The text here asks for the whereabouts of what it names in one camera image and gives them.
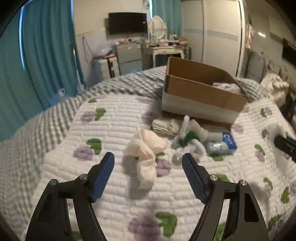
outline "teal curtain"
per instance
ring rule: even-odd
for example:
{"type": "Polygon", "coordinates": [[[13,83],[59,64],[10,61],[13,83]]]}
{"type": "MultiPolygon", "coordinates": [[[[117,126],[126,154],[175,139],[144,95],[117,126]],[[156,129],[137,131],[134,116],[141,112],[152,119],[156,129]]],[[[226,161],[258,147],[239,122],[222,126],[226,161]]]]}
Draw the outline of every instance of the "teal curtain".
{"type": "Polygon", "coordinates": [[[160,16],[168,27],[170,34],[182,35],[181,0],[152,0],[152,15],[160,16]]]}
{"type": "Polygon", "coordinates": [[[33,0],[24,7],[22,39],[25,67],[38,97],[46,107],[60,89],[78,94],[75,32],[71,0],[33,0]]]}
{"type": "Polygon", "coordinates": [[[0,38],[0,141],[9,139],[32,116],[45,110],[28,71],[23,69],[19,22],[20,12],[0,38]]]}

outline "table leg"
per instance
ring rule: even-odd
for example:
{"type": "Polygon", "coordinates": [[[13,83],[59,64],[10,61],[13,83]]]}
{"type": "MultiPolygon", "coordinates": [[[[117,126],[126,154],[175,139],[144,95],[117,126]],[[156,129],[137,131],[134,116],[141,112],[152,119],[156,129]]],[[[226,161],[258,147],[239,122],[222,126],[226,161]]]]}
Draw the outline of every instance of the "table leg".
{"type": "Polygon", "coordinates": [[[155,54],[153,54],[153,68],[156,68],[156,58],[155,58],[155,54]]]}

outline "wall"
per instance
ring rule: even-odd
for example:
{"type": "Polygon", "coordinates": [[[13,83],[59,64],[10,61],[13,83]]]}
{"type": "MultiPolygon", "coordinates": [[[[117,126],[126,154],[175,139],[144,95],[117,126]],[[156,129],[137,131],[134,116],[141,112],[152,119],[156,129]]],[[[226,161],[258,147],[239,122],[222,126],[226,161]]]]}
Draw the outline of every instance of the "wall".
{"type": "Polygon", "coordinates": [[[107,27],[110,12],[147,12],[143,0],[73,0],[74,28],[76,44],[84,78],[88,87],[97,83],[94,69],[90,66],[92,55],[83,47],[82,37],[87,40],[93,53],[100,49],[100,43],[115,42],[132,37],[139,39],[142,35],[114,35],[110,36],[107,27]]]}
{"type": "MultiPolygon", "coordinates": [[[[252,27],[255,30],[255,36],[252,39],[251,50],[261,53],[264,52],[266,57],[266,64],[269,60],[273,60],[277,65],[286,67],[288,74],[292,78],[292,85],[296,88],[296,68],[289,62],[282,59],[283,45],[281,41],[276,40],[270,35],[270,17],[282,23],[282,32],[285,38],[290,39],[296,44],[295,40],[291,36],[289,28],[281,19],[276,10],[265,0],[246,0],[246,4],[249,11],[252,27]],[[258,32],[265,34],[265,38],[260,36],[258,32]]],[[[275,65],[274,71],[279,71],[279,66],[275,65]]]]}

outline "silver bolt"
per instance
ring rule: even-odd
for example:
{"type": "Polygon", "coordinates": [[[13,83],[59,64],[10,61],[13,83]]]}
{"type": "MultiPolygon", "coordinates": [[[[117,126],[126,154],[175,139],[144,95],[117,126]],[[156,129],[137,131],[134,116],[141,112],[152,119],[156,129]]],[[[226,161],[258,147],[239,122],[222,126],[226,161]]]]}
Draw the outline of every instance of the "silver bolt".
{"type": "Polygon", "coordinates": [[[81,174],[80,176],[79,176],[79,179],[80,180],[86,180],[88,178],[88,175],[87,174],[81,174]]]}
{"type": "Polygon", "coordinates": [[[57,183],[57,179],[51,179],[50,181],[49,181],[49,185],[56,185],[56,183],[57,183]]]}
{"type": "Polygon", "coordinates": [[[246,180],[241,180],[240,183],[243,185],[243,186],[246,186],[248,185],[247,181],[246,180]]]}
{"type": "Polygon", "coordinates": [[[210,179],[213,181],[217,181],[218,177],[216,175],[210,175],[210,179]]]}

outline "cardboard box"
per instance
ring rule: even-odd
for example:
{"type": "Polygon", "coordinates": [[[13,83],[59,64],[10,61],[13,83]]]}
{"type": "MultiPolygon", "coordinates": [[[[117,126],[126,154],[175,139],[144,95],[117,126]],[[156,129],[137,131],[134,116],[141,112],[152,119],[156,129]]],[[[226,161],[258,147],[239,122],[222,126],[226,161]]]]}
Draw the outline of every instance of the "cardboard box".
{"type": "Polygon", "coordinates": [[[166,69],[162,110],[230,126],[244,108],[248,95],[226,71],[206,64],[170,57],[166,69]],[[213,87],[234,83],[241,94],[213,87]]]}

